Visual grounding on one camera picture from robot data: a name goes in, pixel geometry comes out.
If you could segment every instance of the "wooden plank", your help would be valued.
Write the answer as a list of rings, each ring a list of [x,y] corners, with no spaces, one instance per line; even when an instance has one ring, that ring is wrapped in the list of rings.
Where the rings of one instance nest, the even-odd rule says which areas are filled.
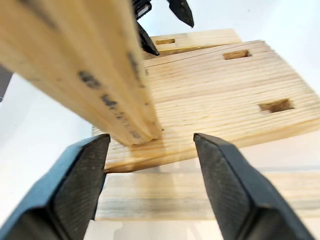
[[[300,218],[320,218],[320,172],[264,174]],[[107,174],[95,220],[214,220],[202,174]]]
[[[231,28],[152,36],[151,40],[160,55],[154,56],[150,53],[143,52],[144,59],[153,59],[193,50],[241,43],[241,39]]]
[[[248,57],[224,58],[243,50],[248,50]],[[132,147],[112,140],[107,172],[195,158],[194,133],[217,136],[241,148],[320,128],[319,97],[263,41],[164,56],[144,64],[163,137]]]
[[[8,0],[0,62],[125,145],[161,136],[131,4]]]

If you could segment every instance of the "light wood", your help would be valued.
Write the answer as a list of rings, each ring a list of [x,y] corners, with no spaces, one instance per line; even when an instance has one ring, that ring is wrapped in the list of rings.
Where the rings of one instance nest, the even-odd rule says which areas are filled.
[[[125,145],[161,136],[131,2],[8,0],[0,62]]]
[[[225,60],[224,54],[242,50],[251,56]],[[164,56],[144,64],[163,137],[132,147],[112,140],[107,172],[195,158],[194,133],[217,136],[241,148],[320,128],[319,97],[263,41]],[[288,103],[292,106],[287,110],[274,112]]]
[[[150,53],[143,52],[144,59],[153,59],[193,50],[241,43],[241,39],[231,28],[152,36],[151,40],[160,55],[155,56]]]
[[[320,218],[320,173],[264,174],[300,218]],[[95,219],[214,220],[202,174],[111,173],[99,197]]]

